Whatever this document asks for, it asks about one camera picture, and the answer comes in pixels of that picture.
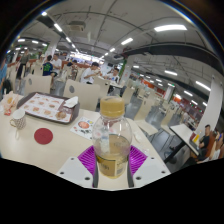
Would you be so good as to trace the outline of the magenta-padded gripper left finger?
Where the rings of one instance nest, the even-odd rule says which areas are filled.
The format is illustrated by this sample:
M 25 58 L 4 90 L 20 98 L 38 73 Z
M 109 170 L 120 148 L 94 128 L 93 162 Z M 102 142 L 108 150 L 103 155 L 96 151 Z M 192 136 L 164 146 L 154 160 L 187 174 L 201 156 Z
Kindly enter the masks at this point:
M 94 148 L 90 146 L 78 157 L 69 157 L 56 175 L 84 188 L 97 188 L 98 168 Z

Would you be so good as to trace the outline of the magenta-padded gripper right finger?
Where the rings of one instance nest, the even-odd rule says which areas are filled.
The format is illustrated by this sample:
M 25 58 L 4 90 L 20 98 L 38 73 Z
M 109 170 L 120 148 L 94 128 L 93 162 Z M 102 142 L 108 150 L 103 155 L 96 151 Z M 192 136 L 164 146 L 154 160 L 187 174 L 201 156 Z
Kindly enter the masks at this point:
M 170 174 L 166 165 L 154 156 L 147 156 L 135 146 L 128 157 L 127 181 L 130 188 L 140 188 Z

